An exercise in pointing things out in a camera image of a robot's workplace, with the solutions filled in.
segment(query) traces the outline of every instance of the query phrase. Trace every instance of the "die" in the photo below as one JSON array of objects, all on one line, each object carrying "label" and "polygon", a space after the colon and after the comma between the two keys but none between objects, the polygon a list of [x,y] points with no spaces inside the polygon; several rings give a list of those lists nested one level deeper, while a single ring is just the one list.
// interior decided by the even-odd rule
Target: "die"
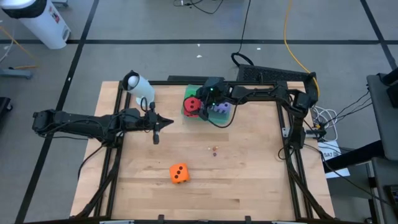
[{"label": "die", "polygon": [[190,180],[187,165],[185,163],[172,165],[170,167],[170,178],[173,184],[181,184]]},{"label": "die", "polygon": [[189,118],[197,118],[199,115],[191,114],[192,111],[200,109],[200,100],[195,97],[189,97],[184,102],[184,115]]},{"label": "die", "polygon": [[231,109],[231,103],[220,103],[211,108],[216,113],[225,114]]}]

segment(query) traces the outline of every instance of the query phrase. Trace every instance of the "purple object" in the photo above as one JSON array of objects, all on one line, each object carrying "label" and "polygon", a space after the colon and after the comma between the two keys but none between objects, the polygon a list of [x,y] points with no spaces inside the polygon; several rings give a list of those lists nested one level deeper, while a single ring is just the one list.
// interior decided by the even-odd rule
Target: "purple object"
[{"label": "purple object", "polygon": [[216,113],[225,114],[231,109],[231,103],[220,103],[212,107],[212,110]]}]

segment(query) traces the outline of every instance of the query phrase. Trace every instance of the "yellow cable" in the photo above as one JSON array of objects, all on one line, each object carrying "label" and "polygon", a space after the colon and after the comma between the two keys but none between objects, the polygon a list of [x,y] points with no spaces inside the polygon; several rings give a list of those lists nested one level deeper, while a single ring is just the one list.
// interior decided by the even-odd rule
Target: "yellow cable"
[{"label": "yellow cable", "polygon": [[[289,51],[290,55],[293,57],[293,59],[298,63],[298,65],[300,65],[307,73],[311,73],[303,64],[301,64],[301,62],[294,56],[293,52],[290,50],[289,45],[287,45],[286,42],[286,25],[287,25],[287,18],[289,16],[289,11],[290,8],[292,8],[292,2],[293,0],[289,0],[289,6],[286,10],[286,16],[285,16],[285,24],[284,24],[284,42],[285,42],[285,46],[287,48],[287,50]],[[317,79],[315,77],[313,77],[313,82],[315,83],[315,86],[317,87],[317,92],[318,92],[318,98],[320,96],[320,89],[318,86],[318,82]]]},{"label": "yellow cable", "polygon": [[[34,61],[38,62],[38,60],[36,59],[35,56],[33,56],[28,50],[26,50],[21,44],[18,43],[18,41],[16,41],[12,35],[10,35],[10,33],[8,33],[2,26],[0,26],[1,31],[4,32],[4,34],[6,36],[8,36],[21,50],[23,50],[31,59],[33,59]],[[20,66],[20,67],[14,67],[14,69],[24,69],[24,68],[36,68],[36,65],[32,65],[32,66]]]}]

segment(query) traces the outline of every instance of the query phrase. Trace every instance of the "concrete floor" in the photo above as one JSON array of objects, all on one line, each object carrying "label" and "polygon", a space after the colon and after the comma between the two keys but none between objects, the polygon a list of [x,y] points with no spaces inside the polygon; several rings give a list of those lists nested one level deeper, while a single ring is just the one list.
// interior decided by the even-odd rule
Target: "concrete floor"
[{"label": "concrete floor", "polygon": [[[94,0],[69,0],[60,14],[78,40]],[[367,0],[386,40],[398,40],[396,0]],[[218,1],[205,0],[211,10]],[[216,14],[195,8],[173,7],[173,0],[100,0],[88,32],[88,40],[184,40],[240,39],[248,0],[225,0]],[[282,40],[288,0],[252,0],[245,39]],[[0,12],[2,23],[12,30],[12,20]],[[18,21],[15,38],[36,39]],[[287,28],[291,40],[378,40],[360,0],[294,1]],[[0,39],[7,37],[0,34]],[[300,61],[318,75],[319,106],[341,110],[366,93],[366,75],[390,72],[380,44],[336,42],[330,45],[291,44]],[[0,54],[5,52],[1,45]],[[42,44],[23,44],[39,60],[31,80],[0,78],[0,96],[10,97],[14,110],[2,121],[0,132],[0,223],[14,222],[24,197],[43,139],[31,130],[35,111],[55,108],[75,56],[77,44],[49,50]],[[102,81],[116,81],[131,69],[150,80],[169,75],[222,76],[235,80],[238,69],[230,59],[238,44],[85,44],[63,110],[93,114]],[[398,57],[398,46],[388,45]],[[301,71],[283,44],[244,44],[243,54],[256,65]],[[17,47],[2,68],[32,65]],[[360,147],[379,139],[373,109],[366,108],[339,123],[340,146]],[[54,139],[26,222],[67,218],[76,188],[78,166],[86,141]],[[332,196],[336,216],[363,221],[369,210],[364,199]]]}]

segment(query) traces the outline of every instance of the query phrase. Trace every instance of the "wood grain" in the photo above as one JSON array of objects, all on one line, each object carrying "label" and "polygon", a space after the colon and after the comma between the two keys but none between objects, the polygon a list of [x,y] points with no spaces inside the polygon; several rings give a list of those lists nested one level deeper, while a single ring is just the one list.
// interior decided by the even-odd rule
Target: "wood grain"
[{"label": "wood grain", "polygon": [[[117,82],[103,83],[96,116],[113,112],[117,86]],[[154,88],[156,112],[173,119],[174,124],[161,131],[159,145],[152,144],[152,133],[126,134],[113,219],[153,220],[164,214],[168,220],[243,220],[245,215],[253,220],[294,220],[285,162],[277,158],[282,139],[274,102],[241,105],[233,124],[220,129],[181,115],[185,86]],[[289,88],[303,89],[303,85],[289,83]],[[134,98],[130,108],[139,108]],[[315,140],[306,143],[317,147]],[[89,140],[86,156],[99,145]],[[208,150],[213,146],[219,147],[217,156]],[[319,154],[306,147],[301,153],[308,188],[333,216]],[[82,169],[71,215],[98,188],[103,160],[104,150]],[[180,162],[187,163],[192,180],[175,185],[169,167]]]}]

